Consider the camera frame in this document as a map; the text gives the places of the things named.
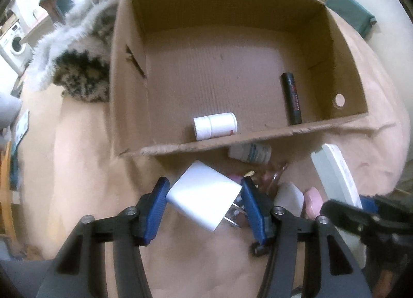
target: metal screw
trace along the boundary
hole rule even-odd
[[[125,210],[125,213],[126,213],[127,215],[135,215],[137,211],[138,211],[138,210],[136,209],[135,206],[131,206],[131,207],[128,207],[128,208]]]
[[[283,214],[285,213],[285,208],[284,208],[284,207],[281,207],[281,206],[275,206],[275,207],[272,209],[272,213],[273,213],[274,215],[283,215]]]
[[[319,223],[321,223],[321,224],[327,224],[328,223],[328,219],[324,215],[320,215],[318,220],[319,220]]]
[[[85,215],[84,217],[82,217],[82,218],[80,219],[80,221],[81,221],[83,224],[89,224],[89,223],[91,223],[91,222],[94,221],[94,216],[93,216],[93,215]]]

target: gray fluffy fabric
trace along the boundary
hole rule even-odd
[[[62,86],[76,100],[109,100],[109,65],[118,0],[73,0],[65,24],[44,36],[27,69],[31,86]]]

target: cardboard box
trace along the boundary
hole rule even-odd
[[[351,51],[320,0],[120,0],[112,43],[119,155],[209,150],[367,113]],[[294,73],[302,124],[288,124],[283,72]],[[196,142],[193,118],[224,112],[238,133]]]

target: floor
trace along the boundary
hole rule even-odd
[[[377,18],[368,43],[394,79],[413,120],[413,25],[398,0],[357,0]],[[59,246],[47,236],[53,190],[54,130],[59,118],[61,88],[31,92],[25,85],[22,112],[30,110],[30,128],[19,149],[23,173],[23,212],[28,240],[53,257]]]

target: metal prong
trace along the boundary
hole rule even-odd
[[[245,209],[243,209],[242,207],[238,206],[237,204],[232,203],[232,206],[234,206],[236,209],[238,209],[240,211],[240,213],[243,214],[247,214],[247,212],[245,211]]]
[[[240,226],[238,223],[232,221],[231,219],[229,219],[229,218],[227,218],[227,217],[224,217],[224,219],[227,220],[231,225],[233,225],[233,226],[235,226],[235,227],[237,227],[237,228],[241,228],[241,226]]]

